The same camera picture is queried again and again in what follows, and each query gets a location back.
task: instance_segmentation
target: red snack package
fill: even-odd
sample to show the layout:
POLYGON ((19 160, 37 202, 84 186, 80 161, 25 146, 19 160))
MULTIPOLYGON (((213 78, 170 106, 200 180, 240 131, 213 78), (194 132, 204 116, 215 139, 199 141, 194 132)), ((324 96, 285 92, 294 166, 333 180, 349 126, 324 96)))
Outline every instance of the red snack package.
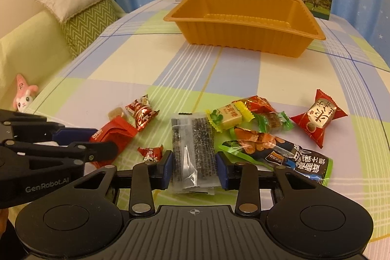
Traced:
MULTIPOLYGON (((126 148, 132 138, 137 134, 136 128, 124 120, 121 116, 116 116, 113 120, 105 124, 90 139, 90 142, 112 141, 118 147, 118 155, 126 148)), ((99 162, 92 162, 96 168, 101 168, 112 164, 115 159, 99 162)))
POLYGON ((290 119, 300 126, 322 148, 325 128, 333 119, 348 116, 341 110, 334 100, 320 89, 317 89, 315 103, 303 114, 290 119))
POLYGON ((138 152, 144 157, 144 161, 158 162, 163 157, 164 147, 161 145, 157 148, 138 148, 138 152))
POLYGON ((146 125, 157 116, 160 111, 154 111, 149 104, 147 94, 136 99, 131 104, 127 105, 126 110, 134 117, 135 127, 138 131, 143 130, 146 125))
POLYGON ((255 114, 265 114, 270 112, 277 113, 275 108, 273 108, 265 98, 258 97, 257 95, 235 100, 232 103, 235 102, 243 102, 246 108, 255 114))

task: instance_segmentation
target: tablecloth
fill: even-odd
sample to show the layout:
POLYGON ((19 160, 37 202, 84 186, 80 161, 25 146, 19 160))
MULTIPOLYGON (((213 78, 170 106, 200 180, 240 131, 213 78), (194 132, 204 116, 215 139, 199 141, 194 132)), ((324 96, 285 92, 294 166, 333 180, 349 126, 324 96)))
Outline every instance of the tablecloth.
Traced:
MULTIPOLYGON (((374 219, 365 254, 390 259, 390 68, 378 53, 334 15, 317 19, 326 41, 313 41, 297 59, 190 45, 174 23, 163 21, 173 7, 172 0, 156 0, 109 26, 40 93, 29 112, 67 126, 100 128, 110 110, 149 94, 160 113, 116 160, 122 170, 142 161, 139 146, 172 147, 173 113, 259 95, 294 116, 313 104, 319 88, 349 114, 326 129, 323 149, 297 127, 281 136, 333 159, 328 186, 363 205, 374 219)), ((237 193, 153 195, 156 205, 234 205, 237 193)), ((263 196, 263 206, 271 206, 270 196, 263 196)), ((126 208, 128 199, 123 191, 118 206, 126 208)))

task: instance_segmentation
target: human hand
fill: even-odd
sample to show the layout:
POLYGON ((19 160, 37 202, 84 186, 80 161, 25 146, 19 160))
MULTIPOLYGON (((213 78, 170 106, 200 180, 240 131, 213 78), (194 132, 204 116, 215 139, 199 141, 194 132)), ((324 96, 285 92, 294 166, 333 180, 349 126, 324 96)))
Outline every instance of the human hand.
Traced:
POLYGON ((7 227, 8 209, 0 209, 0 237, 7 227))

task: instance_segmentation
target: plush toy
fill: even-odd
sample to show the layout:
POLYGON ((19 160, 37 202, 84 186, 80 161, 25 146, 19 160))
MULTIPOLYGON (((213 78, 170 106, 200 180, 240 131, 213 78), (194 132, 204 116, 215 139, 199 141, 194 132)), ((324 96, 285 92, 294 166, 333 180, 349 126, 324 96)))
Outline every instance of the plush toy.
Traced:
POLYGON ((38 87, 36 85, 28 85, 26 79, 21 74, 16 76, 16 85, 17 91, 13 106, 15 110, 23 113, 34 100, 33 96, 38 92, 38 87))

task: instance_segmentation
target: green zigzag cushion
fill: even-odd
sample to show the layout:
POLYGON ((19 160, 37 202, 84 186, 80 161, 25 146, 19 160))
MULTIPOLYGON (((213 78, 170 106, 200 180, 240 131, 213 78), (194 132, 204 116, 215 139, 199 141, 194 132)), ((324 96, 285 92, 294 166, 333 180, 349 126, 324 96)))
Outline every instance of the green zigzag cushion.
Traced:
POLYGON ((112 0, 102 0, 63 23, 62 31, 72 58, 75 59, 117 19, 112 0))

